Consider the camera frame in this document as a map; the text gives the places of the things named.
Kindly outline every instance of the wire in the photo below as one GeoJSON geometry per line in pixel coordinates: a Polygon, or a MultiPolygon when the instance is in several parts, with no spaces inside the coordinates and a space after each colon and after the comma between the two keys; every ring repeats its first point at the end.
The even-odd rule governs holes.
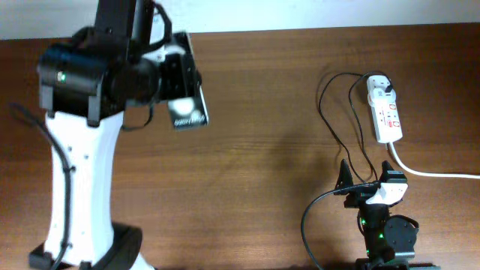
{"type": "Polygon", "coordinates": [[[148,108],[148,119],[145,123],[143,123],[143,125],[141,126],[138,126],[138,127],[128,127],[128,126],[125,126],[124,124],[121,126],[121,129],[123,131],[138,131],[144,127],[146,127],[147,125],[150,124],[150,122],[153,120],[153,114],[154,114],[154,111],[155,111],[155,107],[154,107],[154,104],[153,102],[150,103],[149,105],[149,108],[148,108]]]}
{"type": "Polygon", "coordinates": [[[388,79],[388,81],[390,82],[390,86],[393,86],[392,81],[389,79],[387,74],[383,73],[382,71],[378,71],[378,70],[370,71],[370,72],[367,72],[367,73],[361,75],[361,77],[358,78],[356,80],[356,82],[353,83],[353,85],[350,87],[350,89],[348,91],[348,101],[350,102],[350,106],[352,107],[353,115],[355,116],[355,119],[356,119],[357,124],[358,124],[358,129],[360,130],[361,151],[362,151],[365,159],[367,160],[368,165],[370,165],[370,168],[373,170],[373,173],[375,174],[375,179],[378,180],[377,171],[375,170],[374,165],[371,163],[370,158],[368,158],[367,153],[365,152],[362,125],[360,124],[359,116],[357,115],[357,112],[355,111],[355,107],[353,106],[353,102],[352,102],[352,90],[355,88],[355,86],[357,86],[364,78],[369,77],[370,75],[374,75],[374,74],[381,74],[381,75],[385,76],[388,79]]]}
{"type": "Polygon", "coordinates": [[[332,126],[329,124],[329,122],[327,121],[327,119],[326,119],[325,116],[323,115],[323,112],[322,112],[322,99],[323,99],[323,95],[325,94],[326,89],[329,87],[330,83],[332,83],[332,81],[335,80],[337,77],[342,76],[342,75],[351,75],[351,76],[360,77],[360,79],[358,79],[358,80],[352,85],[352,87],[350,87],[350,90],[349,90],[349,101],[350,101],[350,105],[352,106],[353,114],[355,115],[355,118],[356,118],[356,120],[357,120],[358,129],[360,130],[360,135],[361,135],[361,152],[363,153],[365,159],[367,160],[368,165],[370,166],[370,169],[373,171],[373,174],[375,175],[375,179],[378,180],[377,171],[375,170],[374,165],[371,163],[370,158],[368,158],[367,152],[365,151],[365,144],[364,144],[362,126],[360,125],[359,117],[357,116],[357,113],[356,113],[356,111],[355,111],[355,107],[353,106],[352,100],[351,100],[351,98],[350,98],[350,93],[352,92],[352,89],[353,89],[361,80],[363,80],[363,79],[364,79],[368,74],[370,74],[370,73],[371,73],[371,72],[362,75],[362,74],[359,74],[359,73],[342,72],[342,73],[339,73],[339,74],[333,76],[333,77],[327,82],[327,84],[325,85],[325,88],[323,88],[322,94],[320,95],[320,99],[319,99],[319,101],[318,101],[318,113],[320,114],[320,117],[322,117],[322,120],[325,122],[327,128],[330,130],[331,135],[333,135],[333,137],[337,140],[337,142],[340,143],[340,145],[343,146],[343,148],[345,149],[345,151],[346,151],[346,156],[348,157],[348,161],[349,161],[350,167],[352,168],[353,173],[355,173],[355,175],[357,176],[357,178],[358,178],[362,183],[365,183],[365,180],[364,180],[362,177],[360,177],[360,175],[359,175],[359,174],[357,173],[357,171],[355,170],[355,167],[353,166],[353,163],[352,163],[352,158],[350,157],[350,151],[349,151],[348,148],[344,145],[344,143],[340,140],[340,138],[338,137],[338,135],[333,131],[332,126]]]}
{"type": "Polygon", "coordinates": [[[71,206],[71,171],[75,169],[75,167],[70,167],[68,165],[67,156],[60,147],[59,143],[55,140],[53,135],[48,131],[45,124],[39,120],[37,117],[32,115],[25,107],[18,103],[10,103],[10,108],[12,111],[17,111],[21,113],[25,119],[21,121],[26,123],[29,126],[36,126],[38,130],[42,133],[43,137],[45,137],[46,141],[52,146],[55,151],[57,152],[58,156],[60,157],[61,166],[63,169],[63,173],[65,175],[65,206],[64,206],[64,229],[63,229],[63,238],[60,244],[60,252],[53,263],[50,270],[56,270],[60,264],[62,263],[63,257],[67,252],[67,248],[70,246],[68,243],[68,238],[70,237],[70,206],[71,206]]]}
{"type": "Polygon", "coordinates": [[[158,4],[155,1],[151,1],[153,6],[157,9],[158,13],[162,17],[163,20],[163,37],[161,40],[152,43],[148,45],[146,48],[143,48],[140,50],[140,55],[144,55],[146,53],[151,53],[154,52],[158,49],[160,49],[163,45],[165,45],[167,42],[170,42],[172,40],[172,21],[170,21],[170,18],[167,15],[167,12],[165,11],[164,7],[162,7],[161,4],[158,4]]]}
{"type": "Polygon", "coordinates": [[[73,47],[78,47],[85,39],[89,36],[90,32],[93,32],[94,28],[91,26],[86,26],[81,28],[75,34],[73,34],[72,38],[70,39],[69,43],[73,47]]]}
{"type": "Polygon", "coordinates": [[[468,175],[468,174],[457,174],[457,173],[431,173],[431,172],[417,172],[413,169],[407,167],[398,157],[397,151],[395,151],[395,147],[393,146],[393,142],[388,143],[388,147],[390,148],[391,154],[394,156],[395,160],[397,161],[398,165],[402,167],[402,169],[406,170],[409,173],[412,173],[417,176],[427,176],[427,177],[443,177],[443,178],[463,178],[463,179],[480,179],[480,175],[468,175]]]}
{"type": "Polygon", "coordinates": [[[343,187],[343,188],[330,190],[329,192],[325,192],[324,194],[318,196],[316,199],[314,199],[312,202],[310,202],[310,204],[307,206],[307,208],[305,209],[305,211],[303,213],[303,216],[301,217],[301,223],[300,223],[301,239],[303,240],[303,244],[305,246],[305,249],[307,250],[308,255],[313,260],[313,263],[315,263],[315,266],[319,270],[323,270],[323,268],[322,268],[322,266],[320,266],[319,262],[317,261],[314,254],[312,253],[312,250],[310,249],[310,246],[308,245],[308,242],[307,242],[307,237],[305,236],[305,220],[307,218],[308,211],[310,211],[310,209],[312,208],[312,206],[314,206],[315,203],[318,203],[320,200],[322,200],[323,198],[325,198],[328,195],[331,195],[333,193],[341,192],[341,191],[352,191],[352,190],[355,190],[357,188],[373,187],[373,186],[376,186],[376,185],[377,185],[377,183],[375,183],[375,182],[373,182],[373,183],[362,183],[362,184],[355,184],[355,185],[350,186],[350,187],[343,187]]]}

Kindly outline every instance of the green led light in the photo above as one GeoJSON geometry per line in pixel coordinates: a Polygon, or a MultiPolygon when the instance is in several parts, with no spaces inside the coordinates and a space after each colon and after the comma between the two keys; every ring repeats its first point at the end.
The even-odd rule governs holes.
{"type": "Polygon", "coordinates": [[[65,74],[63,71],[59,71],[57,73],[57,81],[59,83],[65,83],[66,80],[67,80],[67,74],[65,74]]]}

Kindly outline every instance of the white wall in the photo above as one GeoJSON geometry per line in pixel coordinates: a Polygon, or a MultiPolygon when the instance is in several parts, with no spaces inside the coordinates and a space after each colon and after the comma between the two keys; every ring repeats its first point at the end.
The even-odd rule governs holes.
{"type": "MultiPolygon", "coordinates": [[[[174,29],[231,32],[480,22],[480,0],[160,0],[174,29]]],[[[98,0],[0,0],[0,39],[67,37],[98,0]]]]}

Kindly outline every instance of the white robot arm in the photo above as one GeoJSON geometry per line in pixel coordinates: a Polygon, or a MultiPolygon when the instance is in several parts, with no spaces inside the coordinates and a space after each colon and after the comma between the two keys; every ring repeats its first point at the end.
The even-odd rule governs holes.
{"type": "Polygon", "coordinates": [[[143,126],[162,102],[177,130],[208,124],[189,35],[172,33],[152,0],[100,0],[94,26],[53,44],[37,72],[45,123],[13,106],[52,145],[52,220],[47,240],[29,255],[30,267],[153,270],[140,254],[141,229],[110,219],[113,155],[119,131],[138,128],[123,125],[127,107],[150,107],[143,126]],[[163,21],[160,39],[152,31],[155,17],[163,21]]]}

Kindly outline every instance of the white plastic housing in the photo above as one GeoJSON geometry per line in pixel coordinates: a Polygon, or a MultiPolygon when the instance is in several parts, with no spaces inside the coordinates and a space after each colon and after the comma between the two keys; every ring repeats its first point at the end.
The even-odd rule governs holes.
{"type": "Polygon", "coordinates": [[[368,103],[372,108],[376,140],[392,143],[402,138],[402,129],[395,100],[395,90],[386,92],[390,82],[385,76],[370,76],[367,80],[368,103]]]}
{"type": "Polygon", "coordinates": [[[367,204],[385,204],[390,206],[402,200],[407,188],[407,183],[381,183],[375,195],[367,199],[367,204]]]}
{"type": "MultiPolygon", "coordinates": [[[[110,218],[110,188],[113,154],[123,112],[89,127],[85,117],[56,112],[46,117],[46,126],[75,166],[71,173],[70,238],[62,262],[78,266],[82,261],[94,265],[110,249],[113,228],[110,218]]],[[[65,176],[62,162],[52,149],[52,220],[44,249],[56,258],[64,230],[65,176]]],[[[132,269],[153,269],[139,255],[132,269]]]]}

